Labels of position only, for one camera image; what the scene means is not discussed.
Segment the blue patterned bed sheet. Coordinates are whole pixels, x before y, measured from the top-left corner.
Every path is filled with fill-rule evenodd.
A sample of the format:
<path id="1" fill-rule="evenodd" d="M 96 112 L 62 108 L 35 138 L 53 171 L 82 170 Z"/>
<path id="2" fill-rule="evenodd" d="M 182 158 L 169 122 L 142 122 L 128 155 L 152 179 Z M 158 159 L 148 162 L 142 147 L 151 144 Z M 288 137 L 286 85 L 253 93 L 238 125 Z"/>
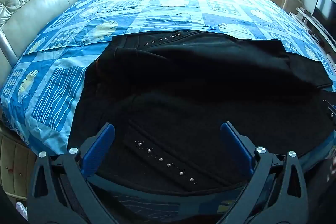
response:
<path id="1" fill-rule="evenodd" d="M 322 49 L 270 0 L 78 0 L 45 25 L 8 75 L 1 88 L 7 125 L 37 158 L 42 151 L 50 156 L 67 153 L 86 69 L 113 37 L 177 31 L 280 40 L 286 51 L 321 62 L 335 93 L 335 69 Z M 335 129 L 305 155 L 295 153 L 309 207 L 329 206 L 335 193 Z M 247 184 L 177 195 L 128 188 L 99 177 L 97 171 L 88 182 L 115 223 L 220 222 Z"/>

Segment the black studded pants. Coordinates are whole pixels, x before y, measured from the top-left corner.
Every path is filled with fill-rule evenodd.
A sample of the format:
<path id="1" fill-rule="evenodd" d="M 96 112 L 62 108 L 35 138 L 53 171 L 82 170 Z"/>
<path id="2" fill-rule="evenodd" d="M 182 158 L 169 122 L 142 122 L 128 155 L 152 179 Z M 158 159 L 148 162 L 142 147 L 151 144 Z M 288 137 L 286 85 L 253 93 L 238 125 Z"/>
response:
<path id="1" fill-rule="evenodd" d="M 272 153 L 305 155 L 333 131 L 335 103 L 321 62 L 280 40 L 202 31 L 113 37 L 86 69 L 68 146 L 106 123 L 115 139 L 97 170 L 128 188 L 184 195 L 239 187 L 242 164 L 221 125 Z"/>

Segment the white tv stand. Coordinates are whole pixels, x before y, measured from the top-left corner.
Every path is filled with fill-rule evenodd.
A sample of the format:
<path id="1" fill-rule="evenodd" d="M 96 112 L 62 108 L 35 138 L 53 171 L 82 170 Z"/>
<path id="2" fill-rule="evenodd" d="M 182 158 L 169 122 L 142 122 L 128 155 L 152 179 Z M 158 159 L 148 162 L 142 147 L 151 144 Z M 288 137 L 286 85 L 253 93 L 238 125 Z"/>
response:
<path id="1" fill-rule="evenodd" d="M 296 8 L 295 13 L 290 12 L 289 15 L 306 29 L 306 32 L 326 55 L 327 61 L 335 69 L 335 39 L 317 20 L 303 10 Z"/>

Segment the black flat television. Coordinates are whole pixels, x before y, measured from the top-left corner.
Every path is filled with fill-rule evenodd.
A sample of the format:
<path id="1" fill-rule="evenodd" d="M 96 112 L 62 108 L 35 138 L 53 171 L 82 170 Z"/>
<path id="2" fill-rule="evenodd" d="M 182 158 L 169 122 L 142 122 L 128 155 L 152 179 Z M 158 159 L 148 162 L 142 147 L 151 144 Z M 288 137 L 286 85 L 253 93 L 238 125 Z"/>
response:
<path id="1" fill-rule="evenodd" d="M 336 4 L 332 0 L 317 0 L 312 17 L 316 19 L 329 35 L 335 39 Z"/>

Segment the wooden bedside cabinet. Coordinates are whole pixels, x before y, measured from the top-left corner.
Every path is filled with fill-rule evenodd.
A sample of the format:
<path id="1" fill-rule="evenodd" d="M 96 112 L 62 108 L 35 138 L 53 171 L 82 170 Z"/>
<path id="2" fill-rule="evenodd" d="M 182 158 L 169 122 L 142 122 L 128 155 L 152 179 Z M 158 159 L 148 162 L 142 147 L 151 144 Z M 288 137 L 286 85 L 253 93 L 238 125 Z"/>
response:
<path id="1" fill-rule="evenodd" d="M 1 132 L 1 187 L 9 197 L 27 200 L 36 158 L 22 142 Z"/>

